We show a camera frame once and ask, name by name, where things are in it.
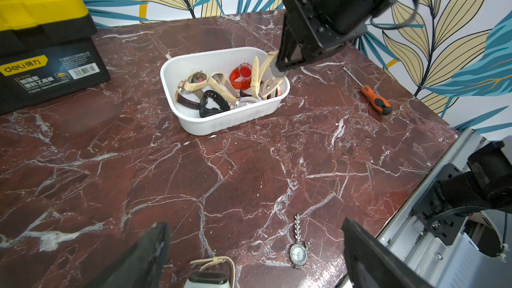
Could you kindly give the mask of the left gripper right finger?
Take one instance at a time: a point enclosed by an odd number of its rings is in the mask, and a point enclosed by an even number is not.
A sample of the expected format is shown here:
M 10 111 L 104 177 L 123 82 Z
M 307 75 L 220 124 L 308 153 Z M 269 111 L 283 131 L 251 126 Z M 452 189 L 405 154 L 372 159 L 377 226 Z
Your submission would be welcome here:
M 357 222 L 346 218 L 342 231 L 343 254 L 353 287 L 430 287 Z

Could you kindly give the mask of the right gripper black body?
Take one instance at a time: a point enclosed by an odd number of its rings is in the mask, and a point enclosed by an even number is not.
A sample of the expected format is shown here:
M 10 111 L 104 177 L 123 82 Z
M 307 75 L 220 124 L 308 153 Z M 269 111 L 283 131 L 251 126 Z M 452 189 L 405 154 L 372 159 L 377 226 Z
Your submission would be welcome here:
M 367 26 L 361 24 L 346 35 L 337 33 L 321 20 L 313 0 L 283 0 L 283 5 L 285 17 L 275 59 L 277 73 L 287 73 L 331 57 L 343 50 L 348 41 L 367 31 Z

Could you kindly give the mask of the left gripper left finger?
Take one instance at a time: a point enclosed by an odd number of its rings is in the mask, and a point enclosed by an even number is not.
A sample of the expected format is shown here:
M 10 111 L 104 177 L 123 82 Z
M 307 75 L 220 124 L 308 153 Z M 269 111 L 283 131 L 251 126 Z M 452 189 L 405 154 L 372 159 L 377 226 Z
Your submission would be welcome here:
M 86 287 L 158 287 L 169 255 L 170 229 L 155 223 Z

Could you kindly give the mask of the pink white watch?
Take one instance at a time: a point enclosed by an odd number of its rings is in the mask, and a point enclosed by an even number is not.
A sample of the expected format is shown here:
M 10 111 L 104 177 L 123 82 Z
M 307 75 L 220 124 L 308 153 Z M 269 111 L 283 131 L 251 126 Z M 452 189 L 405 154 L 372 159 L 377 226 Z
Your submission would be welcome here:
M 242 108 L 242 107 L 245 107 L 245 106 L 248 106 L 248 105 L 254 105 L 254 104 L 257 104 L 261 102 L 260 99 L 258 98 L 254 98 L 254 97 L 250 97 L 250 96 L 245 96 L 245 97 L 240 97 L 238 98 L 234 103 L 233 103 L 233 109 L 239 109 L 239 108 Z

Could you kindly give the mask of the cream square-face watch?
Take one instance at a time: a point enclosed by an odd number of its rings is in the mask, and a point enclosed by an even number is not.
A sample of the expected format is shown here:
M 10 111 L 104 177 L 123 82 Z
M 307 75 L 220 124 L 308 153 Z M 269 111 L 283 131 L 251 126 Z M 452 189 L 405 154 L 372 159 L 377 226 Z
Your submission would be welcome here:
M 208 78 L 207 82 L 228 103 L 235 103 L 239 99 L 238 90 L 232 86 L 224 74 L 214 73 Z

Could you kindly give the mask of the small cream watch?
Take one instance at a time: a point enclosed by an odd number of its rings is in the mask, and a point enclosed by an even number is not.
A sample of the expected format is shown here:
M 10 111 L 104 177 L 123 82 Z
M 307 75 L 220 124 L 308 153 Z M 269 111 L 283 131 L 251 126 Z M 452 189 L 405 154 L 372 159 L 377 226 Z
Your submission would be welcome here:
M 196 92 L 207 86 L 208 76 L 202 71 L 192 73 L 185 81 L 184 89 L 189 92 Z

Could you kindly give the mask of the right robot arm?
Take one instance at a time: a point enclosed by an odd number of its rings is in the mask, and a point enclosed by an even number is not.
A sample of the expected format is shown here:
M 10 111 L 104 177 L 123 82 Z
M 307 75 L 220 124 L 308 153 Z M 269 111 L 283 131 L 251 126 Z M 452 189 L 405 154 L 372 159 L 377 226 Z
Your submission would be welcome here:
M 372 22 L 396 0 L 282 0 L 285 7 L 281 43 L 271 63 L 272 72 L 317 63 L 341 50 L 367 31 Z M 418 8 L 419 0 L 412 0 Z

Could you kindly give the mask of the white plastic storage box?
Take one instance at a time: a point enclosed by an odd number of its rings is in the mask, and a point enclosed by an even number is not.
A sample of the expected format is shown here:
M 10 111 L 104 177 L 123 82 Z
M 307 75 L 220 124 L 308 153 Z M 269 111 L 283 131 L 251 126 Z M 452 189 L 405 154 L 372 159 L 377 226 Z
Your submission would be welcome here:
M 213 88 L 207 83 L 204 89 L 196 92 L 184 89 L 186 79 L 196 71 L 204 72 L 208 78 L 214 73 L 222 73 L 229 80 L 230 73 L 241 63 L 251 65 L 256 56 L 264 61 L 267 54 L 254 47 L 239 47 L 182 55 L 166 61 L 160 71 L 161 81 L 169 106 L 182 128 L 192 135 L 209 135 L 275 112 L 290 91 L 290 82 L 286 77 L 280 85 L 282 94 L 279 97 L 261 100 L 257 104 L 239 109 L 233 109 L 233 104 L 230 103 L 229 111 L 206 118 L 199 116 L 199 102 L 204 92 Z M 275 61 L 271 64 L 271 70 L 276 76 Z M 239 97 L 252 97 L 250 88 L 238 92 Z

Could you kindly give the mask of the orange screwdriver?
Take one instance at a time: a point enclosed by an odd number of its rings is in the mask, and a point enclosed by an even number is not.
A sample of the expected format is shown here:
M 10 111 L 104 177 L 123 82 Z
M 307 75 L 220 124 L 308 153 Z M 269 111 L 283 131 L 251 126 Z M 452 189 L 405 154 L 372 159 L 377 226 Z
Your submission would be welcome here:
M 383 116 L 392 114 L 393 108 L 385 98 L 374 92 L 370 86 L 362 85 L 346 67 L 344 67 L 343 70 L 361 87 L 361 93 L 367 98 L 377 112 Z

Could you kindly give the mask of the yellow and black toolbox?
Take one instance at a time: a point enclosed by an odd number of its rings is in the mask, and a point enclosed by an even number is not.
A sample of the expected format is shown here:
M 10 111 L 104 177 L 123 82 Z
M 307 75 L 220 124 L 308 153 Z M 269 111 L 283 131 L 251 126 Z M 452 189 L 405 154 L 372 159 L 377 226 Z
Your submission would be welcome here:
M 109 81 L 82 0 L 1 0 L 1 114 Z

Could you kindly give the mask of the aluminium front rail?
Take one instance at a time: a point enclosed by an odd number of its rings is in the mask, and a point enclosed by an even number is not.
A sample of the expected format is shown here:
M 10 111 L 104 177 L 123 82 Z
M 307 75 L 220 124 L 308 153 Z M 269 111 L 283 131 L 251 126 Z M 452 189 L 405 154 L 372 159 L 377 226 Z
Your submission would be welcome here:
M 510 287 L 511 138 L 465 129 L 371 244 L 432 287 Z

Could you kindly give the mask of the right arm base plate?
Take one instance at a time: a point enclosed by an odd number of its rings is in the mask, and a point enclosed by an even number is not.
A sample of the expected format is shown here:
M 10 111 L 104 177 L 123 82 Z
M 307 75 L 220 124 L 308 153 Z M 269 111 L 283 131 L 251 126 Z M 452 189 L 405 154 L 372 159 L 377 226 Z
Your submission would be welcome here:
M 434 237 L 453 245 L 466 219 L 481 210 L 475 206 L 476 179 L 471 171 L 462 172 L 451 163 L 444 165 L 432 186 L 413 207 L 413 214 Z

